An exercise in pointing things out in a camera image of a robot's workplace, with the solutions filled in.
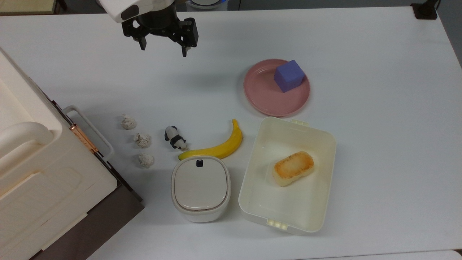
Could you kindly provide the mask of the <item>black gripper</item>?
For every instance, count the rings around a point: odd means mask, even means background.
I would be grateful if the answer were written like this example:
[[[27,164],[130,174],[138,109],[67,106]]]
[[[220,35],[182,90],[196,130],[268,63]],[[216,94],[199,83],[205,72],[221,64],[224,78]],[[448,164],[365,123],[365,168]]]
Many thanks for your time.
[[[183,57],[187,57],[188,48],[197,46],[199,34],[194,18],[180,20],[176,13],[175,1],[164,1],[166,7],[155,10],[160,1],[142,6],[140,2],[131,5],[121,13],[124,36],[137,41],[141,50],[145,50],[145,37],[149,34],[169,38],[182,47]]]

